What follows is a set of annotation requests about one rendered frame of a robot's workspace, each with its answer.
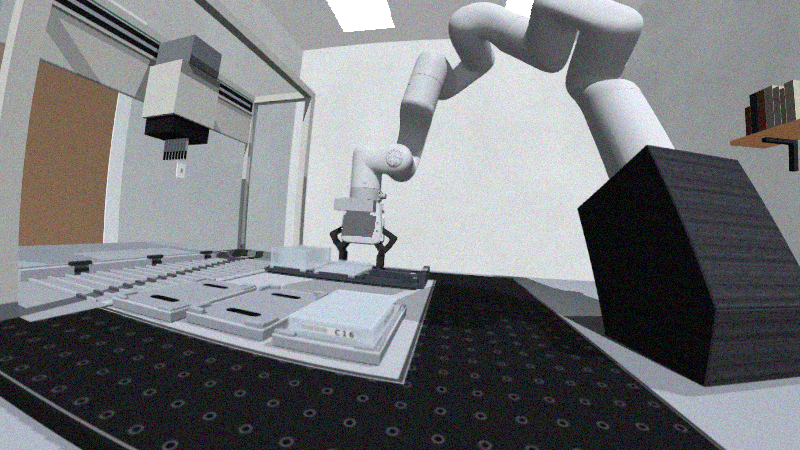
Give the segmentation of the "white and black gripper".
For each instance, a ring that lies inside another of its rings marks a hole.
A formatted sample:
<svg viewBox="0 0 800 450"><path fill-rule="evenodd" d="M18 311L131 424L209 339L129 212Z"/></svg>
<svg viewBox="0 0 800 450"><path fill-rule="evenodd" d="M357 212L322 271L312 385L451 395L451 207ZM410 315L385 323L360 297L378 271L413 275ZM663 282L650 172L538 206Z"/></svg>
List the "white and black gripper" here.
<svg viewBox="0 0 800 450"><path fill-rule="evenodd" d="M341 233L342 242L338 239ZM381 241L383 234L383 241ZM384 205L377 201L375 212L344 211L342 226L330 232L339 251L339 260L347 260L346 248L350 243L375 245L378 250L376 269L384 267L385 253L392 248L397 236L385 229ZM382 244L387 236L390 240ZM348 243L348 244L347 244ZM344 248L345 247L345 248Z"/></svg>

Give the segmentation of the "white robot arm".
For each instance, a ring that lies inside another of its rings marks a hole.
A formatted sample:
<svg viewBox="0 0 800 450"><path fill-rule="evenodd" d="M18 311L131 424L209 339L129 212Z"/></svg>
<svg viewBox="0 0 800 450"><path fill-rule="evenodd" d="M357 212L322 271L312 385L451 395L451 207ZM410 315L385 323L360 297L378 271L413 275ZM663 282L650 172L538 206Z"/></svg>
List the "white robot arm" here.
<svg viewBox="0 0 800 450"><path fill-rule="evenodd" d="M397 144L354 149L350 198L334 198L333 210L376 213L377 201L387 197L382 174L397 182L413 177L438 100L452 98L492 68L491 43L556 73L579 30L566 90L586 119L609 179L646 145L675 149L638 86L621 79L642 28L636 10L612 0L534 0L530 18L488 2L460 8L448 26L460 61L451 67L434 49L419 55L401 101Z"/></svg>

